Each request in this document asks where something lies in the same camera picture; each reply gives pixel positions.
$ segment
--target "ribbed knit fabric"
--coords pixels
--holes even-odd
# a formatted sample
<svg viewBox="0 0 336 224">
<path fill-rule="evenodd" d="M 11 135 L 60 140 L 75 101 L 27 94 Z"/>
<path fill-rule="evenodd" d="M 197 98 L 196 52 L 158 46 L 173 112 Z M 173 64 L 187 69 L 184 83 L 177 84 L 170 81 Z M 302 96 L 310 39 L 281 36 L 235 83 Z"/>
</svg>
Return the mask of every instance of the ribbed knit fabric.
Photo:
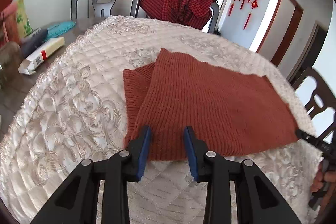
<svg viewBox="0 0 336 224">
<path fill-rule="evenodd" d="M 296 121 L 266 76 L 243 75 L 162 49 L 155 63 L 124 70 L 127 145 L 152 129 L 149 159 L 185 159 L 183 130 L 221 155 L 246 155 L 297 141 Z"/>
</svg>

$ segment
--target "teal cloth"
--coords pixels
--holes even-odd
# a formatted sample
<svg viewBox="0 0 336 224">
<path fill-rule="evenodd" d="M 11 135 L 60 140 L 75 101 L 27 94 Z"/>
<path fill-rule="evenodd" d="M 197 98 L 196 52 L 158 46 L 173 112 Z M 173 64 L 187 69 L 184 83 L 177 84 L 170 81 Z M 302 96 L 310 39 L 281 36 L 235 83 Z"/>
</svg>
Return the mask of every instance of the teal cloth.
<svg viewBox="0 0 336 224">
<path fill-rule="evenodd" d="M 73 21 L 65 21 L 50 26 L 48 28 L 48 35 L 45 38 L 44 42 L 49 40 L 50 38 L 59 37 L 60 35 L 73 28 L 75 25 L 76 23 Z"/>
</svg>

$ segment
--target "wooden door frame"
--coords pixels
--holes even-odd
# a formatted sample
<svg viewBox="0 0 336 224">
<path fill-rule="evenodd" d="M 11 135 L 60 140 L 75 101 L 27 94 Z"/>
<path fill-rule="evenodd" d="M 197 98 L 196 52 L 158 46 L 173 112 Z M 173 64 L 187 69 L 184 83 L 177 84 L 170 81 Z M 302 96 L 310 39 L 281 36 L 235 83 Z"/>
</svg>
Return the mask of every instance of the wooden door frame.
<svg viewBox="0 0 336 224">
<path fill-rule="evenodd" d="M 290 72 L 290 74 L 287 76 L 288 82 L 292 81 L 293 77 L 296 75 L 296 73 L 298 72 L 299 68 L 301 67 L 302 63 L 304 62 L 305 58 L 307 57 L 310 48 L 315 40 L 316 34 L 317 34 L 317 27 L 320 27 L 321 29 L 323 29 L 326 33 L 328 32 L 328 28 L 325 28 L 325 26 L 323 26 L 323 24 L 321 22 L 319 22 L 318 20 L 315 21 L 314 27 L 311 31 L 311 34 L 309 36 L 308 42 L 305 46 L 305 48 L 303 49 L 299 59 L 297 60 L 294 68 L 292 69 L 292 71 Z"/>
<path fill-rule="evenodd" d="M 279 63 L 281 62 L 283 56 L 285 55 L 287 49 L 289 48 L 292 40 L 293 40 L 293 37 L 296 33 L 296 30 L 300 24 L 300 21 L 301 21 L 301 18 L 302 18 L 302 14 L 303 14 L 303 8 L 299 5 L 299 3 L 296 1 L 296 0 L 290 0 L 290 2 L 295 6 L 295 10 L 293 12 L 293 16 L 292 16 L 292 19 L 289 23 L 289 26 L 286 30 L 286 33 L 285 35 L 283 36 L 283 40 L 281 41 L 277 51 L 275 52 L 272 60 L 271 60 L 271 63 L 273 63 L 274 65 L 278 66 Z M 266 30 L 266 33 L 257 49 L 256 52 L 259 52 L 262 45 L 264 44 L 265 40 L 266 40 L 266 37 L 272 27 L 272 24 L 274 22 L 274 19 L 275 19 L 275 16 L 277 15 L 277 12 L 278 12 L 278 9 L 280 7 L 280 3 L 281 3 L 281 0 L 278 0 L 278 3 L 277 3 L 277 6 L 275 8 L 275 11 L 273 13 L 273 16 L 272 16 L 272 19 L 268 25 L 268 28 Z"/>
</svg>

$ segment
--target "red checkered garment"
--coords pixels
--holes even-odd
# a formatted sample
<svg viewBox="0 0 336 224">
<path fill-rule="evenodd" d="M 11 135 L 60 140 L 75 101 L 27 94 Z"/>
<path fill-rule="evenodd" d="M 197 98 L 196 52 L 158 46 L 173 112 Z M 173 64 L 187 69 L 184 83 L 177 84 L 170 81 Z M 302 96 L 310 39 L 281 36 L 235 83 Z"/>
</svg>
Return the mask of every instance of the red checkered garment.
<svg viewBox="0 0 336 224">
<path fill-rule="evenodd" d="M 210 5 L 216 0 L 141 0 L 140 7 L 150 18 L 202 30 L 211 18 Z"/>
</svg>

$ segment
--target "white quilted tablecloth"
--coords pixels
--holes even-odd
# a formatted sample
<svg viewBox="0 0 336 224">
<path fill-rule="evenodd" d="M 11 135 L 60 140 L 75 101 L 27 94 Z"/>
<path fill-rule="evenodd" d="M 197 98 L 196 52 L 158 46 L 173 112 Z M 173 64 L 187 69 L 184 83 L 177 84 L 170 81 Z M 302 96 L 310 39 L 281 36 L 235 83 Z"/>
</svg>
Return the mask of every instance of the white quilted tablecloth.
<svg viewBox="0 0 336 224">
<path fill-rule="evenodd" d="M 122 149 L 127 115 L 123 70 L 156 59 L 160 49 L 245 74 L 266 75 L 289 104 L 299 127 L 315 134 L 289 83 L 262 56 L 222 37 L 159 20 L 111 16 L 79 36 L 41 75 L 0 146 L 0 196 L 20 223 L 29 223 L 84 158 L 109 158 Z M 276 186 L 302 223 L 320 153 L 299 141 L 244 157 Z M 206 183 L 195 183 L 188 163 L 149 162 L 140 183 L 129 183 L 132 223 L 203 223 Z M 236 223 L 232 189 L 232 222 Z M 102 187 L 97 219 L 100 221 Z"/>
</svg>

